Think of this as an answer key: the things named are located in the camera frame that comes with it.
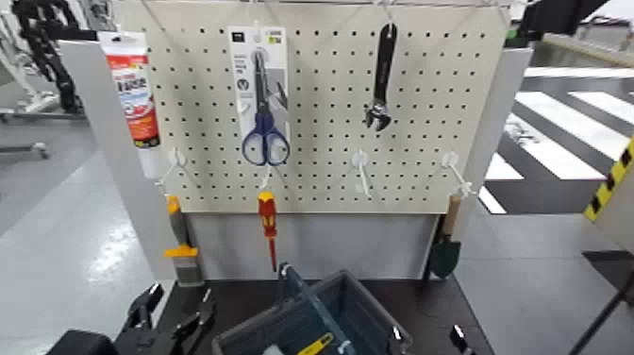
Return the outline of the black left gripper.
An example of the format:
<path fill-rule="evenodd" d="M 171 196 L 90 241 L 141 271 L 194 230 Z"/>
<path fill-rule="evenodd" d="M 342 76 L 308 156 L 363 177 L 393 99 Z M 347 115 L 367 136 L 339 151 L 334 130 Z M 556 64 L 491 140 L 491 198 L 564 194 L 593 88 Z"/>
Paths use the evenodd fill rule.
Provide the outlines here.
<path fill-rule="evenodd" d="M 194 314 L 169 330 L 153 328 L 152 313 L 164 295 L 155 282 L 130 304 L 114 345 L 119 354 L 172 355 L 194 353 L 215 325 L 217 305 L 207 288 Z"/>

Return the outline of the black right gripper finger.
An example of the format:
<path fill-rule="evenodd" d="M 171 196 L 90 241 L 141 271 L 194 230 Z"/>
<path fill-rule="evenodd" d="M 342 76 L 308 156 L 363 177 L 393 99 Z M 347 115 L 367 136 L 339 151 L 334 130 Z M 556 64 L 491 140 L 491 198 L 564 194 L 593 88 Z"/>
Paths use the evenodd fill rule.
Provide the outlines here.
<path fill-rule="evenodd" d="M 472 348 L 466 341 L 464 333 L 459 325 L 454 325 L 452 327 L 449 333 L 449 339 L 460 355 L 472 354 Z"/>

